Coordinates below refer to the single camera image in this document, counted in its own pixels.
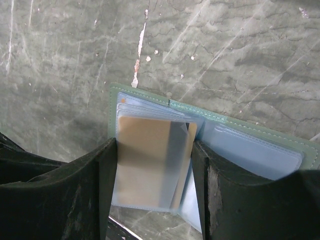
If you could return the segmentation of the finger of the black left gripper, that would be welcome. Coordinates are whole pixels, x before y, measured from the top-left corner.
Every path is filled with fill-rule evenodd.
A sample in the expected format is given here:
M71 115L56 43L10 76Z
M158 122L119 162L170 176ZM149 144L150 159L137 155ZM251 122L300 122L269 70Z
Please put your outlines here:
M0 183L30 182L65 163L25 151L4 134L0 135Z

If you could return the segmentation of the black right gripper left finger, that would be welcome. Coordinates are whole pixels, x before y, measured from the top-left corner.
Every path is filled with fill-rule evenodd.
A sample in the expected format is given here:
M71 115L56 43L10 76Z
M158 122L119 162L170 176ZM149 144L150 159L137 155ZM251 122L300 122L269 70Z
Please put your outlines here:
M28 182L0 184L3 240L104 240L117 170L117 142Z

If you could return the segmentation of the gold credit card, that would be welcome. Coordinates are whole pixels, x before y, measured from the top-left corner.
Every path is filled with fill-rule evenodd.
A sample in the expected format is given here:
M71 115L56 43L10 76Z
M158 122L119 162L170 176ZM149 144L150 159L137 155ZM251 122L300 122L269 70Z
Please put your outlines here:
M196 133L195 122L120 116L113 204L176 211Z

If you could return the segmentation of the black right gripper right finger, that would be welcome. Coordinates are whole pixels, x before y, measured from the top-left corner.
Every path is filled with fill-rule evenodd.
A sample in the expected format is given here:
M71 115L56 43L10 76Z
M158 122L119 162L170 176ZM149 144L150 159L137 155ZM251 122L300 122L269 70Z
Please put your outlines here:
M193 143L191 163L203 239L319 239L318 170L298 170L270 180L199 140Z

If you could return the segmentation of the green card holder wallet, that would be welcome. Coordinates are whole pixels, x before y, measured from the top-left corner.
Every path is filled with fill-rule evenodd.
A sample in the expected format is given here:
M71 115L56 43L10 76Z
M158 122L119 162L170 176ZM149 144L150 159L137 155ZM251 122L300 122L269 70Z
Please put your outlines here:
M299 170L320 172L320 146L317 143L119 83L110 85L109 94L108 136L115 138L116 143L118 119L121 116L193 122L197 124L193 143L203 142L219 156L257 176L276 181ZM192 150L177 210L160 211L115 205L114 193L112 204L178 214L202 234L192 168Z

